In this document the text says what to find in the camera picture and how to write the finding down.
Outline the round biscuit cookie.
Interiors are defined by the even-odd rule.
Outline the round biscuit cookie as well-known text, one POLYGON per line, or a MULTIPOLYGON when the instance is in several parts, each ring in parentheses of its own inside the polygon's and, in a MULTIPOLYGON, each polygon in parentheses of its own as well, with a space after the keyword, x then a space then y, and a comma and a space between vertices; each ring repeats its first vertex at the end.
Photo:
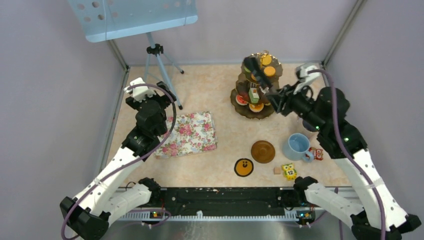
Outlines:
POLYGON ((276 69, 273 66, 266 66, 263 72, 267 77, 273 77, 276 74, 276 69))

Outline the orange fruit tart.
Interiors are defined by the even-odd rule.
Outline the orange fruit tart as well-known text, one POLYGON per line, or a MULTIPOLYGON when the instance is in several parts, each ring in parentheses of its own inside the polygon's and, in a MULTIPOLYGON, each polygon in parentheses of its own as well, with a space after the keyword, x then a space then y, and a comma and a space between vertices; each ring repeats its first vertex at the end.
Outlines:
POLYGON ((250 111, 252 111, 253 113, 259 113, 265 107, 265 105, 263 103, 260 103, 260 104, 249 104, 248 106, 249 106, 250 111))

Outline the green layered cake slice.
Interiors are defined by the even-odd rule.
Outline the green layered cake slice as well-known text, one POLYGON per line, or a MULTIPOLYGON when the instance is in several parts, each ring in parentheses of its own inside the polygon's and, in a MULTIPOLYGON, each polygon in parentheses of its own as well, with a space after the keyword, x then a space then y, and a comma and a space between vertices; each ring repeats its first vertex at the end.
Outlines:
POLYGON ((260 100, 260 95, 258 94, 258 89, 256 87, 251 87, 249 89, 249 98, 250 103, 256 105, 260 100))

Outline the patterned yellow biscuit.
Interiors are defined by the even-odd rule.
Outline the patterned yellow biscuit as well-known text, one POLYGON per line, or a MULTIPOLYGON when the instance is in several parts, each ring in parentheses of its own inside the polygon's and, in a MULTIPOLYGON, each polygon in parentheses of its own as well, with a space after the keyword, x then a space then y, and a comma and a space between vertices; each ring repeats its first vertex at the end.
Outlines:
POLYGON ((272 56, 271 55, 269 55, 269 54, 262 54, 261 56, 260 56, 260 64, 262 65, 262 66, 268 66, 269 64, 271 64, 272 63, 272 56))

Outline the red sprinkled donut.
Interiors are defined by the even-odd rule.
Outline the red sprinkled donut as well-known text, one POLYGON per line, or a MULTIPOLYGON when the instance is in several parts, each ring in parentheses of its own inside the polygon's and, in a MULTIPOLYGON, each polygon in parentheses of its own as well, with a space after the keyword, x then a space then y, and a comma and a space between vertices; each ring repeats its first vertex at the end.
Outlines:
POLYGON ((248 105, 248 104, 249 104, 247 101, 245 101, 245 100, 243 99, 243 97, 242 97, 241 95, 236 95, 236 97, 235 97, 235 101, 236 101, 236 103, 237 103, 238 105, 240 105, 240 106, 246 106, 246 105, 248 105))

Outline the smiley face coaster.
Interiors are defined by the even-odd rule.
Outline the smiley face coaster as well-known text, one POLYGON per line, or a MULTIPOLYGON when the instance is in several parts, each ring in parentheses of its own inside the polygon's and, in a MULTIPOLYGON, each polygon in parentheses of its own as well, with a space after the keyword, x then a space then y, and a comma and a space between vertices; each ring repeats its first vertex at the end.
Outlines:
POLYGON ((247 158, 240 158, 234 164, 234 172, 238 177, 247 177, 254 171, 254 163, 247 158))

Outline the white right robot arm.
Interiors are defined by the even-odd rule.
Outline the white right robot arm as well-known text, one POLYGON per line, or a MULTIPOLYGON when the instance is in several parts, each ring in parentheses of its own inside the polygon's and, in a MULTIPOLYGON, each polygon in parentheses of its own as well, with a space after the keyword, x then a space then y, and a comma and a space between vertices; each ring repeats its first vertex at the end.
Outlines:
POLYGON ((277 113, 295 113, 317 130, 320 146, 348 177, 360 203, 326 189, 312 177, 295 180, 294 202, 323 208, 358 240, 400 240, 404 233, 420 227, 420 218, 407 213, 388 190, 360 131, 345 119, 350 103, 344 93, 328 86, 316 98, 309 98, 309 90, 308 86, 286 85, 265 96, 277 113))

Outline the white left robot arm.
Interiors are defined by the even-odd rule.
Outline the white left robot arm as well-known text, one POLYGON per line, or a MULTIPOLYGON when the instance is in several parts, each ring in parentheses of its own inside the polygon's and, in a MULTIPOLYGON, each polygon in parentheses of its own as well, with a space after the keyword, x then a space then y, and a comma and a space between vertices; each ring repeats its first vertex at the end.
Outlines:
POLYGON ((124 91, 130 94, 126 103, 137 111, 136 125, 88 186, 61 201, 63 240, 68 239, 66 228, 73 230, 74 240, 100 240, 116 220, 134 208, 144 204, 154 207, 160 202, 161 194, 152 179, 137 183, 123 193, 116 194, 116 190, 171 135, 176 121, 167 127, 165 109, 172 106, 173 115, 177 114, 176 96, 164 82, 149 84, 141 78, 131 81, 124 91))

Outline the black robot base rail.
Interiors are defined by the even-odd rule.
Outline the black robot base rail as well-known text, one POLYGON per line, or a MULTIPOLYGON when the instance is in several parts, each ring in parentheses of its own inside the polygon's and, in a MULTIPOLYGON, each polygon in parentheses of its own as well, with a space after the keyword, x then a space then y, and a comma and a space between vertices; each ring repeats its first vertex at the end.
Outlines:
POLYGON ((284 187, 168 187, 155 190, 141 209, 167 210, 173 217, 284 217, 314 221, 316 207, 284 187))

